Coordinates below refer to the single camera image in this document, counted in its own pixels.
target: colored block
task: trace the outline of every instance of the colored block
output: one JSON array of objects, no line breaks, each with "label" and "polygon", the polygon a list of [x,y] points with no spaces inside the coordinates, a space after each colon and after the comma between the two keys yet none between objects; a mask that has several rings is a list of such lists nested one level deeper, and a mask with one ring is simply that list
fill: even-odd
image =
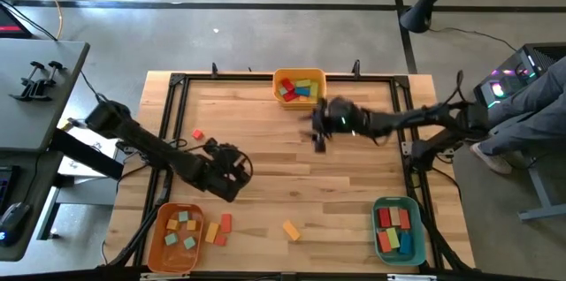
[{"label": "colored block", "polygon": [[295,92],[287,92],[285,95],[283,95],[283,99],[285,99],[286,102],[292,101],[298,97],[299,95]]},{"label": "colored block", "polygon": [[389,207],[389,216],[391,217],[392,226],[401,225],[401,220],[399,219],[399,207]]},{"label": "colored block", "polygon": [[310,80],[298,80],[294,83],[295,87],[310,87]]},{"label": "colored block", "polygon": [[209,230],[206,232],[206,237],[204,241],[214,243],[214,239],[216,238],[216,234],[218,232],[218,224],[210,223]]},{"label": "colored block", "polygon": [[165,236],[165,244],[167,246],[173,245],[177,242],[177,235],[175,234],[175,232],[168,234],[167,236]]},{"label": "colored block", "polygon": [[378,209],[379,226],[381,228],[391,227],[391,219],[389,218],[389,209]]},{"label": "colored block", "polygon": [[204,134],[203,134],[203,132],[202,132],[201,130],[195,129],[195,130],[193,131],[193,137],[194,137],[196,140],[200,140],[203,136],[204,136]]},{"label": "colored block", "polygon": [[181,211],[179,213],[179,222],[184,223],[189,219],[188,211]]},{"label": "colored block", "polygon": [[186,250],[196,246],[196,241],[195,241],[195,238],[193,238],[193,237],[188,237],[187,239],[185,239],[185,241],[183,241],[183,243],[185,244]]},{"label": "colored block", "polygon": [[399,209],[399,220],[401,220],[401,229],[410,229],[409,211]]},{"label": "colored block", "polygon": [[304,96],[310,95],[310,89],[308,87],[298,87],[294,90],[294,92],[298,95],[304,95]]},{"label": "colored block", "polygon": [[310,83],[310,97],[318,98],[318,82]]},{"label": "colored block", "polygon": [[226,236],[225,235],[218,235],[216,239],[214,239],[214,244],[217,246],[225,246],[226,245]]},{"label": "colored block", "polygon": [[281,81],[281,86],[283,86],[287,91],[293,91],[294,90],[294,85],[293,85],[293,83],[291,83],[291,81],[289,81],[289,79],[283,79]]},{"label": "colored block", "polygon": [[222,214],[222,217],[220,218],[220,230],[223,233],[232,232],[232,215]]},{"label": "colored block", "polygon": [[399,238],[397,237],[397,231],[395,230],[395,228],[387,228],[386,232],[387,232],[387,237],[389,238],[389,244],[391,245],[391,248],[393,249],[398,248],[400,246]]},{"label": "colored block", "polygon": [[285,229],[285,231],[293,241],[297,241],[301,237],[301,234],[297,231],[297,229],[293,226],[293,224],[291,224],[291,221],[289,220],[283,223],[283,229]]},{"label": "colored block", "polygon": [[410,254],[412,252],[412,238],[408,232],[401,233],[401,247],[399,248],[400,254]]},{"label": "colored block", "polygon": [[391,245],[389,244],[389,237],[387,237],[387,232],[378,232],[378,240],[382,253],[388,253],[391,251]]},{"label": "colored block", "polygon": [[179,222],[177,220],[169,219],[169,221],[167,222],[167,229],[169,230],[179,229]]},{"label": "colored block", "polygon": [[187,221],[187,230],[191,232],[196,230],[196,220]]}]

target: shoe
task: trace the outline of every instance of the shoe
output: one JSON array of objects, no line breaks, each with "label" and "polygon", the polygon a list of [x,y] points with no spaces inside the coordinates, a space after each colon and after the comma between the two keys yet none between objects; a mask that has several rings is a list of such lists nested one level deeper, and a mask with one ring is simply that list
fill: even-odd
[{"label": "shoe", "polygon": [[513,167],[501,156],[488,156],[479,149],[479,143],[470,146],[470,151],[479,157],[487,166],[496,173],[501,175],[509,175],[513,171]]}]

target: gray floor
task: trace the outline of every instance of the gray floor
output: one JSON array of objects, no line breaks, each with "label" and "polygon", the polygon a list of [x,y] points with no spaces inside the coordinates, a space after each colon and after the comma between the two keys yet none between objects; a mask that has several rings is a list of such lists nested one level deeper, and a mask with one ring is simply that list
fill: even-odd
[{"label": "gray floor", "polygon": [[[235,2],[392,4],[394,0],[119,0],[135,2]],[[406,4],[416,0],[404,0]],[[566,0],[440,0],[446,5],[555,5]],[[53,8],[26,7],[30,18],[57,30]],[[84,67],[99,92],[135,112],[148,70],[198,70],[214,61],[222,70],[272,71],[285,66],[316,66],[347,72],[361,59],[363,72],[405,73],[402,42],[391,11],[205,11],[64,9],[64,40],[86,41],[91,51]],[[566,37],[565,14],[435,13],[433,27],[478,30],[508,40],[558,42]],[[511,53],[485,37],[457,32],[412,34],[420,73],[434,77],[439,99],[464,70],[464,91],[483,79]],[[81,82],[65,115],[85,117],[95,100]],[[552,164],[542,161],[541,167]],[[472,249],[485,271],[564,279],[566,216],[519,223],[516,212],[537,206],[525,174],[497,177],[478,167],[465,150],[457,152],[455,171],[463,190]],[[560,181],[560,176],[553,180]],[[55,226],[61,240],[34,241],[20,262],[0,263],[0,274],[76,270],[100,262],[100,243],[110,219],[106,208],[64,206]]]}]

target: wooden table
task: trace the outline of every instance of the wooden table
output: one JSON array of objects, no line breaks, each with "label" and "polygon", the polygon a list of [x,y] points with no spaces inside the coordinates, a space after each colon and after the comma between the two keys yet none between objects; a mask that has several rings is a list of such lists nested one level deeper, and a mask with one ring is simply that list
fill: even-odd
[{"label": "wooden table", "polygon": [[[161,123],[171,72],[149,72],[137,120],[153,133]],[[430,75],[409,76],[416,108],[436,103]],[[343,95],[374,110],[393,111],[387,84],[329,82],[327,96]],[[179,97],[173,101],[177,107]],[[299,134],[310,122],[299,122],[304,111],[282,110],[268,81],[192,81],[181,138],[196,142],[195,128],[218,142],[229,142],[247,153],[255,174],[235,202],[202,193],[175,177],[171,202],[194,203],[207,221],[233,215],[227,245],[204,244],[195,270],[411,272],[415,268],[385,265],[375,254],[371,205],[381,196],[405,195],[396,136],[377,147],[371,140],[337,135],[326,143],[325,155],[315,154],[310,139]],[[176,111],[172,113],[171,125]],[[440,130],[421,127],[427,139]],[[131,161],[125,171],[141,165]],[[435,166],[450,176],[452,167]],[[131,239],[142,218],[150,170],[121,181],[106,238],[109,260]],[[464,262],[474,265],[462,206],[456,188],[429,172],[433,208],[439,230]],[[290,219],[302,237],[292,242],[282,229]],[[148,234],[147,261],[152,232]],[[429,262],[432,256],[429,251]]]}]

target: person's leg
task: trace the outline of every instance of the person's leg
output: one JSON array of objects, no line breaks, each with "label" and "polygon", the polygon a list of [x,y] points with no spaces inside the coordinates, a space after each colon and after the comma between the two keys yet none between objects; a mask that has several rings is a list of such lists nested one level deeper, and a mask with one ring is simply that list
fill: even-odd
[{"label": "person's leg", "polygon": [[495,104],[488,111],[490,127],[526,112],[537,112],[552,103],[566,86],[566,57],[521,92]]},{"label": "person's leg", "polygon": [[494,171],[511,173],[500,155],[536,146],[566,145],[566,95],[561,94],[531,117],[503,128],[491,138],[470,148]]}]

